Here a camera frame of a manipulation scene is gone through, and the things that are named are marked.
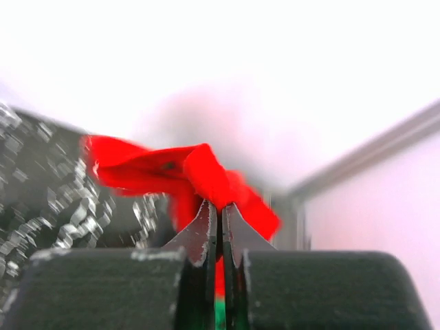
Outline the red t shirt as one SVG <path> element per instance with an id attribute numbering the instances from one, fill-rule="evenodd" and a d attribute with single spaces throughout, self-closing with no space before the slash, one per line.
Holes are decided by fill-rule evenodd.
<path id="1" fill-rule="evenodd" d="M 203 202 L 211 203 L 215 214 L 234 204 L 243 219 L 269 241 L 281 220 L 262 197 L 247 185 L 242 175 L 225 169 L 209 144 L 151 149 L 116 137 L 85 137 L 87 165 L 101 185 L 122 196 L 165 193 L 170 196 L 177 237 L 167 248 L 206 243 L 209 231 L 193 231 L 190 223 L 199 215 Z"/>

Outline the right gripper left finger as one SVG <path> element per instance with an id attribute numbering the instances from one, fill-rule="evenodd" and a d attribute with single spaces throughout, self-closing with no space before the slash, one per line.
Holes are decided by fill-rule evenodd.
<path id="1" fill-rule="evenodd" d="M 185 251 L 179 280 L 175 329 L 215 328 L 217 210 L 203 201 L 196 217 L 169 241 L 165 251 Z"/>

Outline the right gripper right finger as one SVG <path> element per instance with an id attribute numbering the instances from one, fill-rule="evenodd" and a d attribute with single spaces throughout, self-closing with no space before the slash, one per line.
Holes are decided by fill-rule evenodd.
<path id="1" fill-rule="evenodd" d="M 227 330 L 249 329 L 249 273 L 251 251 L 274 251 L 242 217 L 233 203 L 222 210 L 223 262 L 225 278 L 225 324 Z"/>

